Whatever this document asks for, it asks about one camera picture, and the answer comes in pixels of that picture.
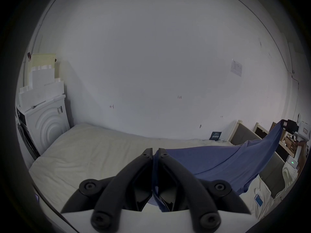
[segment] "white bed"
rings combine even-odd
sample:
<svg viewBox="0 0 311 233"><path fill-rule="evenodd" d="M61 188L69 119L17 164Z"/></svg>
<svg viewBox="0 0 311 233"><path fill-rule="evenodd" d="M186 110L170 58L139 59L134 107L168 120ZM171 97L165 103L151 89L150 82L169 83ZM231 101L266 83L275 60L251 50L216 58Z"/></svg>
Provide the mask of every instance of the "white bed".
<svg viewBox="0 0 311 233"><path fill-rule="evenodd" d="M104 179L115 176L124 166L140 155L146 148L175 149L196 146L231 146L230 142L211 140L171 140L146 138L80 124L61 135L31 166L29 173L46 199L61 211L70 196L85 179ZM251 184L248 196L242 196L252 210L257 206L254 196L259 177ZM258 187L264 197L269 197L269 189ZM268 210L270 201L264 201L262 208Z"/></svg>

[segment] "wooden shelf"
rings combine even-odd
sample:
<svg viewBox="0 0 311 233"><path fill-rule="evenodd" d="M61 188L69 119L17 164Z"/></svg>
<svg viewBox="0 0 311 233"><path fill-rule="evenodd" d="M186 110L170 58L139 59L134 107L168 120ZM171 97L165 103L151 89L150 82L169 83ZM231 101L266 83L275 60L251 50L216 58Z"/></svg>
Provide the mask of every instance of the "wooden shelf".
<svg viewBox="0 0 311 233"><path fill-rule="evenodd" d="M279 145L281 145L281 147L284 148L285 151L286 151L291 157L294 158L294 153L293 153L292 151L290 151L290 150L288 149L288 147L286 147L286 146L284 145L283 142L280 141L280 142L279 142Z"/></svg>

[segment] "bed frame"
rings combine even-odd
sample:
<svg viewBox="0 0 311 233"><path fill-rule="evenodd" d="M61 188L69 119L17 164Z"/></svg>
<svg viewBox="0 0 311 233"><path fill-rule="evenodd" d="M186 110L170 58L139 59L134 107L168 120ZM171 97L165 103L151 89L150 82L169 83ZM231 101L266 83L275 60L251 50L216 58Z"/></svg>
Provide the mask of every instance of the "bed frame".
<svg viewBox="0 0 311 233"><path fill-rule="evenodd" d="M242 124L241 120L238 120L229 134L227 141L233 145L240 145L247 140L261 139L253 131L249 130ZM285 182L282 175L282 168L284 166L284 160L274 152L272 158L267 163L265 168L259 173L261 179L265 182L271 191L271 196L275 198L278 192L285 188Z"/></svg>

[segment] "white device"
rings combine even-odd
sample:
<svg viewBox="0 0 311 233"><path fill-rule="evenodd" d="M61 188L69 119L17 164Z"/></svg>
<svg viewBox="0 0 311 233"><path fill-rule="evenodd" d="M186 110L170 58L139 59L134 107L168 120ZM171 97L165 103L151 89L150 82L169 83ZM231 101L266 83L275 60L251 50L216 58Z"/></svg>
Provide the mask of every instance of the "white device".
<svg viewBox="0 0 311 233"><path fill-rule="evenodd" d="M29 136L41 154L63 133L69 130L65 108L66 95L49 99L35 108L23 111L20 121L27 127Z"/></svg>
<svg viewBox="0 0 311 233"><path fill-rule="evenodd" d="M146 204L142 212L122 210L119 233L194 233L189 210L161 212L155 205ZM220 227L215 233L244 233L258 220L249 214L218 211ZM90 222L93 210L62 214L80 233L98 233Z"/></svg>
<svg viewBox="0 0 311 233"><path fill-rule="evenodd" d="M300 141L308 142L310 140L310 136L311 136L311 125L302 121L302 115L301 114L298 115L297 126L298 126L298 130L297 130L297 132L294 133L297 141L298 142L300 142ZM296 153L295 153L295 157L293 158L290 155L287 157L286 161L293 168L296 168L298 165L298 158L300 156L300 153L301 153L301 146L298 146Z"/></svg>

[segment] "white wall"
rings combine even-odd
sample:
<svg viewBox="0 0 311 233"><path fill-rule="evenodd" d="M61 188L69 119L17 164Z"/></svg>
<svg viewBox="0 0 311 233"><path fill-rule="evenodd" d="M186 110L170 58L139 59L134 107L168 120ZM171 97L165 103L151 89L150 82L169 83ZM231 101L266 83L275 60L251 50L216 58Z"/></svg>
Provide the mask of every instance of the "white wall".
<svg viewBox="0 0 311 233"><path fill-rule="evenodd" d="M244 1L285 52L262 5ZM286 103L282 56L238 0L56 0L36 52L57 54L75 124L177 139L223 131L225 139L237 119L269 129ZM232 59L242 77L230 72Z"/></svg>

